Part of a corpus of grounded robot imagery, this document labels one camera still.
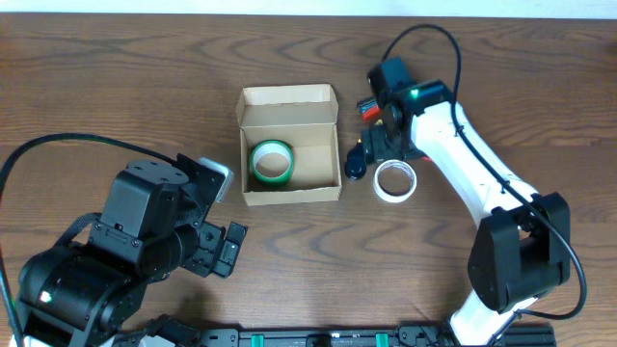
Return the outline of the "white tape roll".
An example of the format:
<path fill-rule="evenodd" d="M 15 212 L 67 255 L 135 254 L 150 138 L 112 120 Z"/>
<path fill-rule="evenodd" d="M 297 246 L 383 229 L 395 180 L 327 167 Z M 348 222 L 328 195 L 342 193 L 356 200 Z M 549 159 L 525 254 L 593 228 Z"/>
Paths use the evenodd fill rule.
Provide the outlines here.
<path fill-rule="evenodd" d="M 415 192 L 416 186 L 416 171 L 405 161 L 384 161 L 373 176 L 376 195 L 389 203 L 404 202 Z"/>

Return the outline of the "cardboard box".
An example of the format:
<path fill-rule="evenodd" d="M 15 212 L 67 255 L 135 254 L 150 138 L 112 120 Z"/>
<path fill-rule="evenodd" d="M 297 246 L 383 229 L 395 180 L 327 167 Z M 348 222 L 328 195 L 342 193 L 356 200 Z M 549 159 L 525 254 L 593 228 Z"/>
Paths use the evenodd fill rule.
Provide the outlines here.
<path fill-rule="evenodd" d="M 240 128 L 242 194 L 249 206 L 338 200 L 341 192 L 338 103 L 329 84 L 249 87 L 236 105 Z M 250 156 L 261 142 L 277 140 L 293 151 L 295 169 L 282 186 L 251 173 Z"/>

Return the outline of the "green tape roll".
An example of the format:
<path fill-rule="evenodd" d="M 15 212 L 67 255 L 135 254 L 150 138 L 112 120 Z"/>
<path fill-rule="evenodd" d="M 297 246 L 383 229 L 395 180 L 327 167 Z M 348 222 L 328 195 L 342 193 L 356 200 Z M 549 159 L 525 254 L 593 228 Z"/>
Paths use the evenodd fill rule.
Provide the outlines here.
<path fill-rule="evenodd" d="M 253 149 L 249 163 L 253 176 L 267 186 L 285 185 L 295 169 L 292 149 L 277 140 L 259 143 Z"/>

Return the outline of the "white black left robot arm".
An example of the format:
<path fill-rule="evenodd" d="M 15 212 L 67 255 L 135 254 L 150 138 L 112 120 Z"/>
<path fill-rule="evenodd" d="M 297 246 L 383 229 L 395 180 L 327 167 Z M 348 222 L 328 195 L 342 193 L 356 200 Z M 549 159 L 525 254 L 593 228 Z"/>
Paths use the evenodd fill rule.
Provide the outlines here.
<path fill-rule="evenodd" d="M 207 222 L 233 180 L 215 161 L 134 160 L 100 213 L 79 217 L 23 267 L 16 311 L 25 343 L 99 346 L 141 307 L 149 285 L 182 268 L 231 275 L 246 228 Z"/>

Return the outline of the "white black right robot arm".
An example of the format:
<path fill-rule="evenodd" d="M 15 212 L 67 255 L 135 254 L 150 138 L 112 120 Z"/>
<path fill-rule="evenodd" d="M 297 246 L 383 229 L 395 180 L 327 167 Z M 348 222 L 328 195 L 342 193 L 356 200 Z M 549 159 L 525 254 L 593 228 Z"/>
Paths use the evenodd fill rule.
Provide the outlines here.
<path fill-rule="evenodd" d="M 469 124 L 441 80 L 419 83 L 400 58 L 367 74 L 380 117 L 362 132 L 361 166 L 408 169 L 434 162 L 477 227 L 468 261 L 472 291 L 450 318 L 455 342 L 496 341 L 513 319 L 570 277 L 570 208 L 516 176 Z"/>

